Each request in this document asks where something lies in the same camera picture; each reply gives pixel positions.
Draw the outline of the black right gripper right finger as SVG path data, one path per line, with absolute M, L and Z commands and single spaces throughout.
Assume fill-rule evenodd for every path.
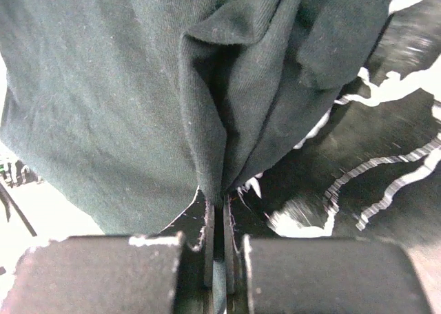
M 430 313 L 409 256 L 364 238 L 282 238 L 225 198 L 228 313 Z

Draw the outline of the black t shirt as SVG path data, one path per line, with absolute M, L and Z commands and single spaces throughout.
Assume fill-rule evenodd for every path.
M 1 0 L 1 141 L 106 233 L 156 233 L 289 153 L 392 0 Z

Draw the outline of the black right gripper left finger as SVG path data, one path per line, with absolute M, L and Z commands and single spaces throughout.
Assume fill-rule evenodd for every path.
M 35 237 L 2 313 L 212 313 L 214 207 L 197 191 L 156 235 Z

